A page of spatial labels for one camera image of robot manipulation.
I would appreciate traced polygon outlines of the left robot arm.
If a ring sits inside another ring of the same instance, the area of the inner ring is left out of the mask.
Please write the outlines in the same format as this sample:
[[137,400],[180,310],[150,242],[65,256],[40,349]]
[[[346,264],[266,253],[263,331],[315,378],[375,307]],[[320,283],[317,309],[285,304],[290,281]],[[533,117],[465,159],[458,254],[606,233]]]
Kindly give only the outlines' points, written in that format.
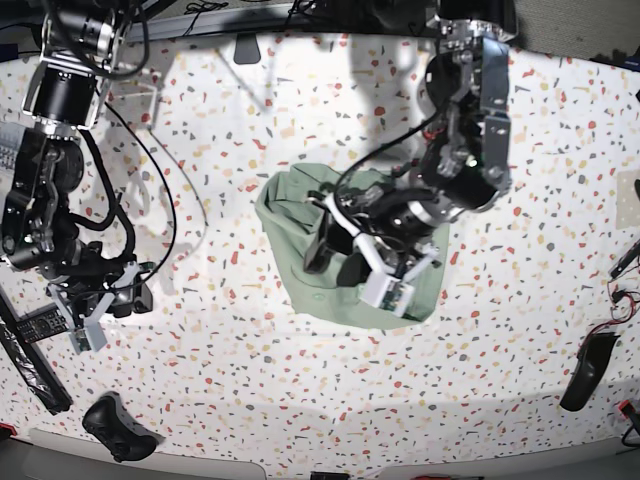
[[323,209],[303,269],[320,274],[342,254],[363,283],[409,282],[439,263],[435,232],[483,212],[510,189],[509,46],[512,1],[439,1],[425,86],[435,110],[418,126],[309,194]]

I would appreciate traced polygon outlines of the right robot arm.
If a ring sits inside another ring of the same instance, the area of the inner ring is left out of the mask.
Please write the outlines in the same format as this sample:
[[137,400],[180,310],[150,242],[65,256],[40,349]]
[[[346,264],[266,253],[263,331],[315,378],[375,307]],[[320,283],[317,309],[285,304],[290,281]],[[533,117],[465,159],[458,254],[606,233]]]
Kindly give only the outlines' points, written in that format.
[[[142,276],[154,266],[136,258],[133,225],[90,133],[111,83],[134,77],[146,64],[119,65],[131,25],[145,24],[146,12],[139,1],[47,1],[44,11],[39,64],[23,101],[34,124],[1,150],[13,163],[2,208],[2,258],[17,271],[37,270],[59,311],[78,328],[105,313],[148,313],[153,296]],[[107,196],[101,221],[69,207],[84,175],[84,149]]]

